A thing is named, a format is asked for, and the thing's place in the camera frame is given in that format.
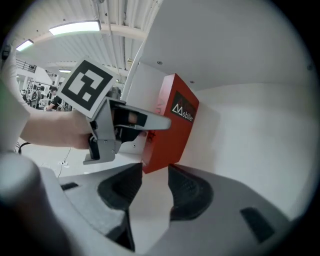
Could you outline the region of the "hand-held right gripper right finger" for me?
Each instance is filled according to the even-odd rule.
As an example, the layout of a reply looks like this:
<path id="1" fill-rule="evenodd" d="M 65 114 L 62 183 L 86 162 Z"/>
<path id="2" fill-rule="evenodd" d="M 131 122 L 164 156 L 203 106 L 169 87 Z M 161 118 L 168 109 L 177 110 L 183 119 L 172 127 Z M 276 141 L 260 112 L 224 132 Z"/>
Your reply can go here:
<path id="1" fill-rule="evenodd" d="M 171 164 L 169 228 L 150 256 L 265 256 L 294 223 L 247 185 Z"/>

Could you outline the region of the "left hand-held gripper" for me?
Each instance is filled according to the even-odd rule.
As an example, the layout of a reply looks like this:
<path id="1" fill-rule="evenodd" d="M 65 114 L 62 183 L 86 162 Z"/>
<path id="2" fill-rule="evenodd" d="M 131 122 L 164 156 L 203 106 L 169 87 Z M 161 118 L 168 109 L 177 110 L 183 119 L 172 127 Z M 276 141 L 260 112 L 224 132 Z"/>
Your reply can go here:
<path id="1" fill-rule="evenodd" d="M 57 95 L 85 116 L 90 128 L 89 154 L 83 164 L 112 162 L 120 148 L 115 127 L 138 131 L 168 130 L 171 119 L 141 108 L 120 103 L 107 94 L 116 83 L 117 74 L 91 58 L 79 60 L 58 89 Z M 137 123 L 129 125 L 129 112 Z"/>

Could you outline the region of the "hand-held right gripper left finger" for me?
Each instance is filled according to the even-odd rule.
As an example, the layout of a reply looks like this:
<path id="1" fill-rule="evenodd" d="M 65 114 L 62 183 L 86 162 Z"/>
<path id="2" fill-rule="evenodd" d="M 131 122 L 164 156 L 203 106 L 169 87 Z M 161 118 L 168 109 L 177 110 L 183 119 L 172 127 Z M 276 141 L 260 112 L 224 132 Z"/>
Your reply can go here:
<path id="1" fill-rule="evenodd" d="M 50 206 L 72 252 L 134 252 L 129 207 L 142 185 L 142 164 L 57 178 L 40 168 Z"/>

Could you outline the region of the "person's left hand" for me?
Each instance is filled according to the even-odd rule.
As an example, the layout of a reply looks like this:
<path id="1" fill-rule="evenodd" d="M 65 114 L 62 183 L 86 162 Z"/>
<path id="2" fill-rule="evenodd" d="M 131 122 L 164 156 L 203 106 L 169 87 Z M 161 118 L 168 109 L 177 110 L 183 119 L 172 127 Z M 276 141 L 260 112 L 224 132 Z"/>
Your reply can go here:
<path id="1" fill-rule="evenodd" d="M 129 114 L 128 114 L 128 123 L 129 123 L 129 125 L 130 125 L 131 127 L 133 127 L 133 126 L 137 123 L 137 121 L 138 121 L 138 116 L 136 115 L 136 113 L 134 113 L 134 112 L 129 112 Z M 146 137 L 147 134 L 148 134 L 148 133 L 147 133 L 146 131 L 140 130 L 138 135 L 139 135 L 140 137 Z"/>

